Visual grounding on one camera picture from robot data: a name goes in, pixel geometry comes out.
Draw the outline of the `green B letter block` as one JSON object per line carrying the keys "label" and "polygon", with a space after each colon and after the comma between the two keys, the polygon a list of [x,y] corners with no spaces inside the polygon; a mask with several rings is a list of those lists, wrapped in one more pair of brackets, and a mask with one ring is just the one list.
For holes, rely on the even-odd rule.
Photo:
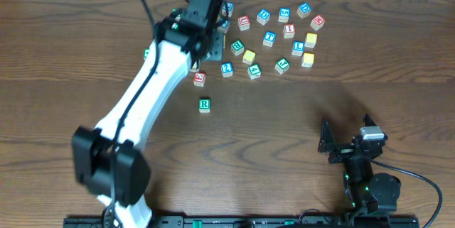
{"label": "green B letter block", "polygon": [[245,45],[240,39],[232,42],[231,51],[235,56],[242,54],[245,51]]}

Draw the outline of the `green R letter block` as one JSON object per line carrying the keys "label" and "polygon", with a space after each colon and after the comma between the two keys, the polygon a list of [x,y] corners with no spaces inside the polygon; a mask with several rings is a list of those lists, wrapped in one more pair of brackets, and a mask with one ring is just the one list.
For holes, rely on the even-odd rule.
{"label": "green R letter block", "polygon": [[198,108],[200,113],[210,113],[210,99],[199,99]]}

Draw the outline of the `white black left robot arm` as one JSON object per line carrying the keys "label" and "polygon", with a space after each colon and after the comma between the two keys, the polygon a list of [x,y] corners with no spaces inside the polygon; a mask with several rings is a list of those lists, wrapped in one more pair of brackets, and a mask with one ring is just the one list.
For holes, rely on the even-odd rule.
{"label": "white black left robot arm", "polygon": [[221,60],[224,35],[209,15],[177,10],[156,24],[147,58],[115,107],[94,129],[72,137],[76,180],[105,204],[102,227],[148,227],[144,193],[151,177],[142,155],[168,97],[191,68]]}

